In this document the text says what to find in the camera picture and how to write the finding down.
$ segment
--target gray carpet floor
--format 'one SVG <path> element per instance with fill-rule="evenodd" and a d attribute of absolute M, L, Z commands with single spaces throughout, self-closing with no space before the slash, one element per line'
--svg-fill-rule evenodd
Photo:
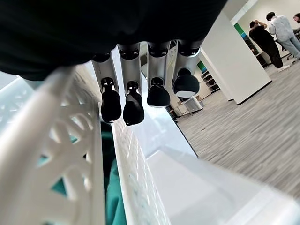
<path fill-rule="evenodd" d="M 178 125 L 199 158 L 300 197 L 300 62 L 266 71 L 273 83 L 247 102 L 218 91 Z"/>

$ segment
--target teal cloth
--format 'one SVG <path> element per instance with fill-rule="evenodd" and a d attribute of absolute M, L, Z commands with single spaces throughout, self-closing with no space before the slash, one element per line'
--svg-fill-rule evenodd
<path fill-rule="evenodd" d="M 112 162 L 105 196 L 106 225 L 126 225 L 117 161 Z"/>
<path fill-rule="evenodd" d="M 77 140 L 74 137 L 70 137 L 70 139 L 72 142 Z M 113 144 L 113 131 L 110 124 L 101 122 L 101 139 L 103 153 L 106 225 L 127 225 L 118 166 Z M 46 163 L 47 159 L 47 157 L 42 156 L 38 162 L 38 165 Z M 68 195 L 62 178 L 60 178 L 51 189 L 52 191 L 58 192 L 61 195 Z"/>

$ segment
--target white sneaker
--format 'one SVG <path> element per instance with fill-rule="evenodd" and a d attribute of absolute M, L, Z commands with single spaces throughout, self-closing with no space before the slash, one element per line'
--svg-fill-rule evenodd
<path fill-rule="evenodd" d="M 288 69 L 291 65 L 283 66 L 278 69 L 278 72 L 284 71 L 285 69 Z"/>

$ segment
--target gray pants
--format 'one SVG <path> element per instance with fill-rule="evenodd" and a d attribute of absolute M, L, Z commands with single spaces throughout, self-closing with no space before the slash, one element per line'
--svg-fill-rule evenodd
<path fill-rule="evenodd" d="M 280 43 L 286 50 L 293 54 L 296 59 L 300 58 L 300 42 L 295 36 L 287 41 L 280 41 Z"/>

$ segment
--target person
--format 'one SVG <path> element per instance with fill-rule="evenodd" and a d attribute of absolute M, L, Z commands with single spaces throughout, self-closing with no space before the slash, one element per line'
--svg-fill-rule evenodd
<path fill-rule="evenodd" d="M 296 21 L 297 23 L 300 23 L 300 13 L 297 13 L 296 15 L 294 15 L 294 21 Z"/>
<path fill-rule="evenodd" d="M 284 15 L 276 16 L 274 12 L 268 13 L 267 21 L 270 21 L 270 34 L 276 35 L 277 41 L 296 58 L 300 60 L 300 42 L 295 37 L 290 22 Z"/>
<path fill-rule="evenodd" d="M 269 55 L 271 62 L 276 66 L 279 72 L 290 66 L 284 66 L 279 54 L 279 50 L 271 34 L 266 31 L 268 27 L 264 22 L 254 20 L 250 23 L 249 36 L 257 45 Z"/>

